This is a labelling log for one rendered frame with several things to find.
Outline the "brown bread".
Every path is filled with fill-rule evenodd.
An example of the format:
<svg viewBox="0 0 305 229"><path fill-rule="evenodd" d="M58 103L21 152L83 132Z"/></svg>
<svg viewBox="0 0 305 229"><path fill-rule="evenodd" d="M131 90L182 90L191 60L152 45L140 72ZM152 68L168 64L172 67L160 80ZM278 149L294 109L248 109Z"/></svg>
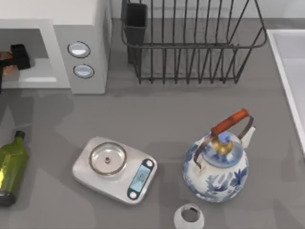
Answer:
<svg viewBox="0 0 305 229"><path fill-rule="evenodd" d="M10 52L0 52L0 60L11 59L13 58ZM14 71L15 66L10 65L3 68L3 75L9 75Z"/></svg>

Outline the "large round microwave knob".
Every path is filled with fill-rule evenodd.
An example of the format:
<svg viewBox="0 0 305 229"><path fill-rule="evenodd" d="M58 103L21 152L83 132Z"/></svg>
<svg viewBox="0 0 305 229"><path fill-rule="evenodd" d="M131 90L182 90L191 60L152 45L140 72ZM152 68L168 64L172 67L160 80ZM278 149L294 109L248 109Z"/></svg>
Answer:
<svg viewBox="0 0 305 229"><path fill-rule="evenodd" d="M81 41L69 44L67 50L75 58L86 58L91 53L90 47Z"/></svg>

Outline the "small round microwave knob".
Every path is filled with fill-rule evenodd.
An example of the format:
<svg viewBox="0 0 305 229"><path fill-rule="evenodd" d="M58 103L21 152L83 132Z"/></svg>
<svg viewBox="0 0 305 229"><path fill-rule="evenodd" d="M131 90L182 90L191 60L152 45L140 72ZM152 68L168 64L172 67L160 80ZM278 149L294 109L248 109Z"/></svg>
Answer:
<svg viewBox="0 0 305 229"><path fill-rule="evenodd" d="M89 79L94 76L95 71L90 65L80 64L74 66L73 73L79 78Z"/></svg>

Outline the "pale microwave oven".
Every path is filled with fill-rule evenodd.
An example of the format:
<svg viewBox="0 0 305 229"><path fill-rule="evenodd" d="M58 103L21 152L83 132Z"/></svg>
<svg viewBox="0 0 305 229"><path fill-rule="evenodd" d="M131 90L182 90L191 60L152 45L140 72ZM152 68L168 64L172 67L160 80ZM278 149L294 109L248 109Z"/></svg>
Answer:
<svg viewBox="0 0 305 229"><path fill-rule="evenodd" d="M2 88L68 88L74 94L103 94L112 37L109 0L0 0L0 52L23 44L30 68L3 77ZM75 58L71 43L86 43L91 53ZM82 79L76 65L90 65L95 74Z"/></svg>

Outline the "green glass bottle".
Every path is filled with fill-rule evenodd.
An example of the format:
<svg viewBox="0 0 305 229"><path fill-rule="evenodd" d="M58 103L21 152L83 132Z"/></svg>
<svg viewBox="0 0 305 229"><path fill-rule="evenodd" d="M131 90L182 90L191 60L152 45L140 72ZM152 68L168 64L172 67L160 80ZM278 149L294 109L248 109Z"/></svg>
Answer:
<svg viewBox="0 0 305 229"><path fill-rule="evenodd" d="M14 205L19 196L29 160L24 137L25 133L17 130L13 141L0 147L0 207Z"/></svg>

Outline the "black cutlery holder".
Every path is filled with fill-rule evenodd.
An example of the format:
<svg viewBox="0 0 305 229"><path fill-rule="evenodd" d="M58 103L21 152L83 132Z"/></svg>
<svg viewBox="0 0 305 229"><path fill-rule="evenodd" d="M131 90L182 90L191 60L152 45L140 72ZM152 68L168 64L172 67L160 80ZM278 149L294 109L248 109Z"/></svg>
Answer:
<svg viewBox="0 0 305 229"><path fill-rule="evenodd" d="M148 7L146 4L122 0L121 21L128 45L143 45L147 28L147 14Z"/></svg>

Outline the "silver kitchen scale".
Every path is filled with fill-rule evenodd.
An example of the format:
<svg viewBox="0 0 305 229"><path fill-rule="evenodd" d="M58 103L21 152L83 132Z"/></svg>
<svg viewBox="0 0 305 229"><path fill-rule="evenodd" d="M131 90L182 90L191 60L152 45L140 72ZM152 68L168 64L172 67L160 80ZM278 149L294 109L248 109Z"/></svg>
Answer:
<svg viewBox="0 0 305 229"><path fill-rule="evenodd" d="M147 153L126 144L94 137L76 159L72 173L90 189L128 205L139 204L158 168Z"/></svg>

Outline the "blue and white kettle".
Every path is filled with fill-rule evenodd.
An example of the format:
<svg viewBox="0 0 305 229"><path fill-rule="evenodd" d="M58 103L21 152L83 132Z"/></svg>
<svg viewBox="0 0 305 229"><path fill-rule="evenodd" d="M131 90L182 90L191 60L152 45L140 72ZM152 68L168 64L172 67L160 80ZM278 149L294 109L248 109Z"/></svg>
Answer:
<svg viewBox="0 0 305 229"><path fill-rule="evenodd" d="M187 150L182 175L198 198L221 203L234 198L247 180L245 149L255 132L254 118L245 108L212 127Z"/></svg>

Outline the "white cup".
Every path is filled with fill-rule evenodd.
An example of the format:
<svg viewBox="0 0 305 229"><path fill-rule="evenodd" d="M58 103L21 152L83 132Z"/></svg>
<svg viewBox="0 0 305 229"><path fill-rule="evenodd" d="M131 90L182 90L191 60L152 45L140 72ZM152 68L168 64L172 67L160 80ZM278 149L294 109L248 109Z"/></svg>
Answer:
<svg viewBox="0 0 305 229"><path fill-rule="evenodd" d="M183 212L191 210L196 213L198 219L194 222L187 221L183 218ZM204 214L201 209L194 203L187 203L180 206L173 217L173 223L176 229L203 229L205 225Z"/></svg>

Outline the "white sink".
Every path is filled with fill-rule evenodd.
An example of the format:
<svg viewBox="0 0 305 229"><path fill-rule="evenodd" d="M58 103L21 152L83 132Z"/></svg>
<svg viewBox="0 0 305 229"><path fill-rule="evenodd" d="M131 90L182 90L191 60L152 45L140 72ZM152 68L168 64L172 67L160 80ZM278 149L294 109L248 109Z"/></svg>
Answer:
<svg viewBox="0 0 305 229"><path fill-rule="evenodd" d="M267 35L305 159L305 29L268 29Z"/></svg>

